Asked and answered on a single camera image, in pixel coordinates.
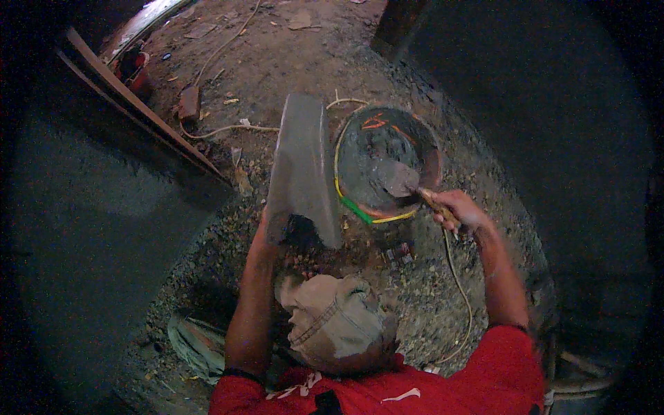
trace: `wooden trowel handle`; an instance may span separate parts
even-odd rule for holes
[[[444,205],[440,205],[436,202],[434,202],[434,191],[431,189],[427,189],[426,187],[420,187],[417,189],[418,193],[420,193],[420,196],[431,206],[431,208],[434,210],[436,213],[440,213],[443,215],[445,220],[448,220],[454,224],[454,228],[458,231],[459,228],[461,228],[461,222],[450,212],[450,210],[445,207]]]

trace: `green tape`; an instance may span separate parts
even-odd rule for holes
[[[362,219],[365,223],[367,224],[372,224],[373,223],[373,218],[366,213],[364,213],[357,205],[355,202],[353,202],[351,199],[348,199],[346,196],[340,197],[341,203],[346,205],[349,209],[353,211],[357,215],[358,218]]]

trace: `dirt floor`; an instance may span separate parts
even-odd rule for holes
[[[151,35],[145,46],[151,55],[148,69],[155,86],[149,105],[157,115],[179,129],[172,109],[180,91],[194,80],[210,53],[239,29],[253,4],[199,1]],[[200,135],[237,124],[242,118],[254,125],[278,127],[290,92],[306,92],[327,103],[338,90],[340,98],[412,110],[428,120],[442,139],[446,160],[442,188],[461,188],[487,209],[509,241],[524,281],[531,285],[547,271],[531,216],[480,133],[444,91],[415,69],[405,64],[394,67],[369,48],[383,8],[384,1],[377,0],[361,5],[350,1],[266,2],[246,32],[211,60],[201,80],[201,111],[209,115],[185,127]],[[289,19],[301,10],[310,13],[312,25],[320,25],[320,31],[288,29]],[[184,37],[201,23],[218,26],[201,39]],[[171,54],[170,59],[162,60],[166,53]],[[222,69],[216,80],[210,79]],[[237,98],[237,103],[224,104],[231,98]],[[330,131],[356,107],[347,104],[330,110]],[[230,148],[243,148],[240,165],[249,174],[254,194],[236,196],[220,210],[175,266],[150,305],[145,326],[134,333],[124,362],[127,376],[119,381],[118,392],[144,410],[207,412],[212,387],[190,379],[193,372],[169,344],[167,324],[171,312],[181,308],[219,325],[228,323],[230,307],[224,305],[232,305],[237,294],[245,256],[267,197],[276,134],[234,130],[214,138],[214,142],[192,142],[232,183]],[[341,214],[341,222],[347,224],[342,231],[343,249],[326,257],[334,259],[329,264],[312,258],[307,267],[329,266],[341,275],[361,274],[381,293],[395,298],[400,314],[398,352],[404,354],[406,363],[423,369],[454,351],[465,335],[468,312],[450,272],[442,231],[433,223],[430,211],[423,208],[414,218],[372,228],[345,208]],[[380,253],[401,242],[411,245],[414,261],[392,271]],[[472,306],[473,328],[461,352],[438,365],[444,376],[464,366],[487,327],[476,245],[470,238],[450,242],[454,266]],[[284,335],[288,329],[280,330]]]

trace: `hand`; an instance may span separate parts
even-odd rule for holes
[[[434,202],[445,205],[471,232],[475,232],[481,227],[491,226],[492,222],[487,214],[473,202],[470,196],[459,189],[435,193],[432,198]],[[442,224],[445,229],[454,231],[454,224],[446,220],[443,215],[434,214],[434,220]]]

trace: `red t-shirt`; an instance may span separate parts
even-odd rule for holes
[[[542,410],[544,381],[533,342],[515,327],[488,330],[465,368],[450,378],[418,371],[396,355],[397,369],[360,379],[334,379],[292,369],[291,387],[267,395],[241,376],[224,376],[210,415],[311,414],[318,394],[333,390],[344,414],[524,414]]]

